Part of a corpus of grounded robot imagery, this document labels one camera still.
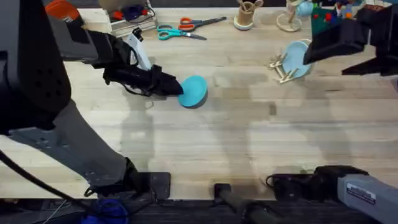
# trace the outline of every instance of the red-handled scissors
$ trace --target red-handled scissors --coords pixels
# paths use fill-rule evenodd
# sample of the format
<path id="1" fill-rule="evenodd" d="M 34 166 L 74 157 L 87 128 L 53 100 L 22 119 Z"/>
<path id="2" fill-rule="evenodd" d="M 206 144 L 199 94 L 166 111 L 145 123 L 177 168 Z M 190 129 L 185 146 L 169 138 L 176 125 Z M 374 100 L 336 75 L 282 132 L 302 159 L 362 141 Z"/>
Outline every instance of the red-handled scissors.
<path id="1" fill-rule="evenodd" d="M 216 18 L 216 19 L 208 19 L 205 21 L 201 21 L 201 20 L 193 20 L 187 17 L 181 18 L 180 20 L 180 24 L 178 26 L 179 30 L 185 31 L 185 32 L 193 32 L 194 30 L 196 30 L 198 27 L 204 26 L 204 25 L 208 25 L 208 24 L 213 24 L 215 22 L 219 22 L 219 21 L 224 21 L 226 20 L 226 17 L 220 17 L 220 18 Z"/>

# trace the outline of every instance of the teal-handled scissors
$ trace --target teal-handled scissors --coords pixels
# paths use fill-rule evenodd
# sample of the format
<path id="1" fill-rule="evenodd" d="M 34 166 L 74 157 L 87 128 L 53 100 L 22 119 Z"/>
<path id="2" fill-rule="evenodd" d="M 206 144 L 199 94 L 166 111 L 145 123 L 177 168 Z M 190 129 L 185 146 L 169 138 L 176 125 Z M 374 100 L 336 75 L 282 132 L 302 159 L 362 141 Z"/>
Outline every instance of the teal-handled scissors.
<path id="1" fill-rule="evenodd" d="M 171 25 L 159 25 L 156 30 L 158 31 L 159 40 L 168 40 L 172 37 L 189 37 L 198 40 L 207 40 L 206 37 L 184 32 L 178 29 L 174 29 Z"/>
<path id="2" fill-rule="evenodd" d="M 185 31 L 185 32 L 193 32 L 195 31 L 197 28 L 201 27 L 201 26 L 205 26 L 208 24 L 213 24 L 219 21 L 224 21 L 226 20 L 226 17 L 220 17 L 220 18 L 215 18 L 215 19 L 208 19 L 208 20 L 193 20 L 187 17 L 183 17 L 180 20 L 180 25 L 178 26 L 179 30 Z"/>

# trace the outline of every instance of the orange object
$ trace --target orange object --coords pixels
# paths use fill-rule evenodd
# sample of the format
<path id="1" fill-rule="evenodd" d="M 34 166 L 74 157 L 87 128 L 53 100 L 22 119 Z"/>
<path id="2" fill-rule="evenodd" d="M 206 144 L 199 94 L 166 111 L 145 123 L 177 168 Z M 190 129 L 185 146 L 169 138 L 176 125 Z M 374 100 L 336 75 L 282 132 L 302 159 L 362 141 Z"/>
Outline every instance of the orange object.
<path id="1" fill-rule="evenodd" d="M 327 21 L 327 22 L 330 22 L 331 21 L 331 13 L 326 13 L 325 14 L 325 20 Z"/>
<path id="2" fill-rule="evenodd" d="M 65 22 L 70 22 L 78 26 L 84 24 L 77 8 L 66 0 L 54 0 L 45 7 L 48 15 L 61 19 Z"/>
<path id="3" fill-rule="evenodd" d="M 148 9 L 143 9 L 141 14 L 144 16 L 148 15 Z"/>
<path id="4" fill-rule="evenodd" d="M 113 17 L 117 20 L 122 20 L 123 19 L 123 13 L 121 11 L 116 11 L 113 13 Z"/>

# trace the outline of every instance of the blue plate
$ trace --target blue plate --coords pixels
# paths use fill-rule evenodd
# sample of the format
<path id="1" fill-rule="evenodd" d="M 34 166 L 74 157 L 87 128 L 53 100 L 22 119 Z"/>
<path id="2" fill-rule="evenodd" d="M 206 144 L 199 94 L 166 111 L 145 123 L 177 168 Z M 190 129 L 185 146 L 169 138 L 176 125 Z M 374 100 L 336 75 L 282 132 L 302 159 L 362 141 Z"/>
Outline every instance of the blue plate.
<path id="1" fill-rule="evenodd" d="M 311 69 L 311 64 L 303 65 L 304 54 L 307 51 L 308 46 L 301 41 L 292 42 L 286 49 L 285 54 L 287 54 L 284 59 L 282 66 L 285 73 L 298 68 L 297 72 L 294 73 L 294 78 L 300 78 L 307 74 Z"/>
<path id="2" fill-rule="evenodd" d="M 207 95 L 206 80 L 199 76 L 194 75 L 187 78 L 182 84 L 184 94 L 178 96 L 178 102 L 187 108 L 195 107 L 205 100 Z"/>

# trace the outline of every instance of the label sticker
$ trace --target label sticker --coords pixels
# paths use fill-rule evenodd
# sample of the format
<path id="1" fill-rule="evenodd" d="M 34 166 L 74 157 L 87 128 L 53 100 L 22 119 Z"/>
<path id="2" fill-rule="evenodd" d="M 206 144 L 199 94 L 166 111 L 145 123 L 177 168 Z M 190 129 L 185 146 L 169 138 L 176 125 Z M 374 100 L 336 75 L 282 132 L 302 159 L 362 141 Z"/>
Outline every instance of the label sticker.
<path id="1" fill-rule="evenodd" d="M 361 187 L 355 186 L 353 184 L 347 184 L 347 193 L 372 205 L 376 204 L 376 194 L 362 189 Z"/>
<path id="2" fill-rule="evenodd" d="M 67 17 L 63 18 L 63 21 L 65 21 L 65 22 L 73 22 L 73 19 L 70 16 L 67 16 Z"/>

